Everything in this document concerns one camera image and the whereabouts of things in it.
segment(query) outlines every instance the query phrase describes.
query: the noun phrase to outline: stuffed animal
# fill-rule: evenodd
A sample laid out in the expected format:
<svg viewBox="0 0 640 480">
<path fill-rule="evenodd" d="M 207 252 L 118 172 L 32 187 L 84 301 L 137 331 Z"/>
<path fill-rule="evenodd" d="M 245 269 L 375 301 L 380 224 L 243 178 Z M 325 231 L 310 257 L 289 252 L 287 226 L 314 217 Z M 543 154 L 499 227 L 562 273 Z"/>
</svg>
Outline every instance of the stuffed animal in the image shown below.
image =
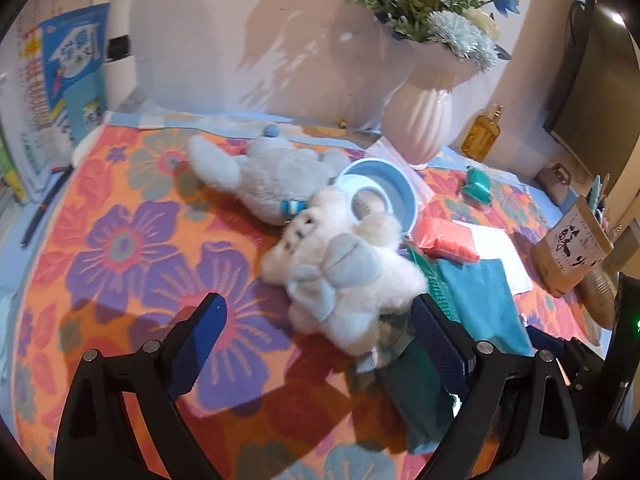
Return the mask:
<svg viewBox="0 0 640 480">
<path fill-rule="evenodd" d="M 286 287 L 300 333 L 322 333 L 351 356 L 378 342 L 380 314 L 409 310 L 427 291 L 420 269 L 398 254 L 400 225 L 388 213 L 353 221 L 340 189 L 327 186 L 265 254 L 262 278 Z"/>
<path fill-rule="evenodd" d="M 257 218 L 280 226 L 348 166 L 340 150 L 297 150 L 280 137 L 251 140 L 245 155 L 231 156 L 203 136 L 193 136 L 189 162 L 201 181 L 236 195 Z"/>
</svg>

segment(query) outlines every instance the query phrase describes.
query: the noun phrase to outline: white paper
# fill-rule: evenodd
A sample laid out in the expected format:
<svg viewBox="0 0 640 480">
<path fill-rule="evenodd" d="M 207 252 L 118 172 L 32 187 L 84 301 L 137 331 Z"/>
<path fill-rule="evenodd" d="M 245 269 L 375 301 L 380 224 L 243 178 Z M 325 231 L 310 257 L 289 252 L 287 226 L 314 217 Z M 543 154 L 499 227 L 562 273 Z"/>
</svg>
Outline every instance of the white paper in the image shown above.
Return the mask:
<svg viewBox="0 0 640 480">
<path fill-rule="evenodd" d="M 512 295 L 533 290 L 533 282 L 522 263 L 518 250 L 504 229 L 484 225 L 456 222 L 469 227 L 474 237 L 476 251 L 481 260 L 500 260 L 507 275 L 507 283 Z"/>
</svg>

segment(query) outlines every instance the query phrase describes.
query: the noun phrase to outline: metal screw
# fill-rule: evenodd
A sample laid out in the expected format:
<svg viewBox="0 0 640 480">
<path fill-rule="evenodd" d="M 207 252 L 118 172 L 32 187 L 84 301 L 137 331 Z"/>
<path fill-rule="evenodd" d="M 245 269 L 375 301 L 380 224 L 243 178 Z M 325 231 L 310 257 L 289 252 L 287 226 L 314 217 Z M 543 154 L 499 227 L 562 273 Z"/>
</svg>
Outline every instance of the metal screw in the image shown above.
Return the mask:
<svg viewBox="0 0 640 480">
<path fill-rule="evenodd" d="M 476 348 L 481 354 L 489 355 L 494 351 L 494 346 L 488 341 L 479 341 Z"/>
<path fill-rule="evenodd" d="M 87 350 L 84 354 L 82 354 L 82 359 L 90 363 L 95 358 L 98 357 L 98 351 L 95 348 L 91 348 L 91 350 Z"/>
<path fill-rule="evenodd" d="M 160 342 L 152 339 L 151 341 L 147 341 L 142 345 L 143 352 L 147 354 L 152 354 L 153 352 L 157 352 L 160 348 Z"/>
<path fill-rule="evenodd" d="M 541 350 L 538 355 L 545 363 L 550 363 L 554 360 L 554 355 L 549 350 Z"/>
</svg>

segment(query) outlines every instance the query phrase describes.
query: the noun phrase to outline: teal cloth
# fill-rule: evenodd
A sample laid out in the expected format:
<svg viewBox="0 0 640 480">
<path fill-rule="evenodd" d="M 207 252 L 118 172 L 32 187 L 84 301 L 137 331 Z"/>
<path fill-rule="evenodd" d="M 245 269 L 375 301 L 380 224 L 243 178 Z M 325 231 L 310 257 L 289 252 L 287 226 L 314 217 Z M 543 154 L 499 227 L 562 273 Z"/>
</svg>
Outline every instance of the teal cloth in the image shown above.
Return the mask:
<svg viewBox="0 0 640 480">
<path fill-rule="evenodd" d="M 476 264 L 438 260 L 436 265 L 449 287 L 460 322 L 472 338 L 491 341 L 501 352 L 534 354 L 500 260 Z"/>
<path fill-rule="evenodd" d="M 491 341 L 501 352 L 533 355 L 533 347 L 513 303 L 500 260 L 476 264 L 436 262 L 450 291 L 460 322 L 475 340 Z M 432 452 L 453 421 L 450 396 L 420 342 L 414 340 L 402 355 L 376 375 L 406 424 L 407 449 Z"/>
</svg>

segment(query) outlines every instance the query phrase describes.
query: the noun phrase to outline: amber glass bottle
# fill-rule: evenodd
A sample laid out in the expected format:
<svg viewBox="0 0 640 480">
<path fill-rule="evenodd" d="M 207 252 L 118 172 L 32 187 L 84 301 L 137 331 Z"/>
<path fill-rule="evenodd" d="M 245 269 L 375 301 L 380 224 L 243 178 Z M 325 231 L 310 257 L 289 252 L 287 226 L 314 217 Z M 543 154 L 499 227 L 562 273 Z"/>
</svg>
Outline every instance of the amber glass bottle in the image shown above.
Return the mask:
<svg viewBox="0 0 640 480">
<path fill-rule="evenodd" d="M 491 118 L 480 115 L 476 118 L 465 141 L 462 143 L 462 153 L 477 162 L 484 161 L 486 154 L 500 135 L 498 121 L 502 114 L 502 106 L 495 109 Z"/>
</svg>

